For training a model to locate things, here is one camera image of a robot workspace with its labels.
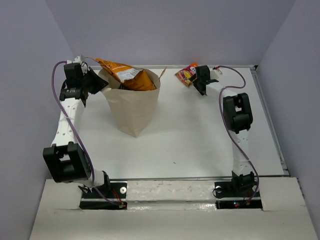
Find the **orange snack bar packet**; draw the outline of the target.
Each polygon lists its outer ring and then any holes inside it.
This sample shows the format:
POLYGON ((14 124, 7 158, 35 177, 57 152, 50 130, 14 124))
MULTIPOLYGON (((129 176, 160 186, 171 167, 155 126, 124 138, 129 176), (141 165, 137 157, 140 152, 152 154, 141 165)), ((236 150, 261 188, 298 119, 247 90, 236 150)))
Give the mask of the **orange snack bar packet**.
POLYGON ((156 87, 144 69, 137 69, 131 65, 117 63, 101 58, 94 59, 116 81, 132 91, 152 91, 156 87))

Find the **beige paper bag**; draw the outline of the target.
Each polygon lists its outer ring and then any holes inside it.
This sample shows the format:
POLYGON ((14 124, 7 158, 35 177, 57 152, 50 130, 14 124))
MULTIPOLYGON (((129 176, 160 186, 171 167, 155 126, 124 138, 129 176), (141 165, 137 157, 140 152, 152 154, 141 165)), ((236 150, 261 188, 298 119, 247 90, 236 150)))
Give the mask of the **beige paper bag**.
POLYGON ((163 69, 161 74, 157 75, 146 68, 132 67, 145 70, 156 89, 149 91, 129 90, 102 67, 98 76, 109 83, 101 90, 101 93, 108 102, 117 129, 130 136, 138 137, 154 115, 161 89, 161 77, 166 70, 163 69))

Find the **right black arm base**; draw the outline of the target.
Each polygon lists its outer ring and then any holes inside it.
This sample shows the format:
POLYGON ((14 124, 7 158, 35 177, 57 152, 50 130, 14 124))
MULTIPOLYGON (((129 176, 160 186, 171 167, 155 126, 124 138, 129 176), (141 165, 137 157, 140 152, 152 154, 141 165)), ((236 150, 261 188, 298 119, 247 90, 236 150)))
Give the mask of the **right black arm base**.
POLYGON ((230 180, 217 181, 212 190, 215 207, 217 210, 262 209, 260 192, 255 193, 255 190, 256 185, 236 191, 230 180))

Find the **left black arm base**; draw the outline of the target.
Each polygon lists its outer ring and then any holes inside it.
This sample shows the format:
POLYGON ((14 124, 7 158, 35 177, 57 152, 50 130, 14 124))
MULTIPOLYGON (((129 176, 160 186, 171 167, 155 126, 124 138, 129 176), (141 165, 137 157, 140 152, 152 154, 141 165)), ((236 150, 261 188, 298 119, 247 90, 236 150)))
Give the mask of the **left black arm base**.
POLYGON ((81 199, 79 207, 82 210, 126 210, 127 203, 127 181, 111 181, 110 190, 105 186, 97 189, 79 185, 81 199))

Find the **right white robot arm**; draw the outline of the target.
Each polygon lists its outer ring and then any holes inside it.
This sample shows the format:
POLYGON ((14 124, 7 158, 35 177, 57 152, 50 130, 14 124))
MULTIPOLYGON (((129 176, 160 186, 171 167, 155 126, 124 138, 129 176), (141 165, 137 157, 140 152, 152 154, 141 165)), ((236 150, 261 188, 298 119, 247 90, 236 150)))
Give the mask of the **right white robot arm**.
POLYGON ((217 199, 254 197, 259 190, 259 175, 247 154, 253 113, 248 94, 234 91, 246 86, 245 78, 238 70, 229 66, 218 65, 210 70, 207 65, 201 65, 195 67, 191 80, 202 96, 217 99, 222 122, 232 145, 231 180, 216 182, 213 195, 217 199), (243 84, 223 86, 218 80, 222 75, 221 68, 238 74, 243 84))

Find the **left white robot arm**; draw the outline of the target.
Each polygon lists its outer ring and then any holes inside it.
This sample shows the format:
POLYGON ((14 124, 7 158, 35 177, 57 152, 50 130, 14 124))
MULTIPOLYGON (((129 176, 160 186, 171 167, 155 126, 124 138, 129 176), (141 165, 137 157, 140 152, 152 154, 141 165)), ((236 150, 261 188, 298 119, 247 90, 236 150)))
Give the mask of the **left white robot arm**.
POLYGON ((43 149, 42 156, 56 183, 79 183, 104 198, 111 191, 109 176, 104 170, 94 168, 79 130, 89 95, 98 93, 108 83, 81 59, 60 61, 54 69, 60 65, 65 80, 59 92, 55 88, 55 72, 51 74, 51 89, 60 116, 55 137, 51 145, 43 149))

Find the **orange red candy packet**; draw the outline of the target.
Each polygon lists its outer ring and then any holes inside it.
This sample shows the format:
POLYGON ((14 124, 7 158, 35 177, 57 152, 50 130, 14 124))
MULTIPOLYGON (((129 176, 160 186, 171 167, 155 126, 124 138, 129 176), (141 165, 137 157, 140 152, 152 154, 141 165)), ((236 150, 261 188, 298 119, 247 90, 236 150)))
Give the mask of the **orange red candy packet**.
POLYGON ((174 75, 186 86, 186 87, 190 87, 190 80, 189 78, 191 78, 192 76, 197 76, 196 75, 196 67, 198 67, 199 65, 197 63, 191 63, 190 65, 188 65, 187 67, 179 70, 178 72, 176 72, 174 75))

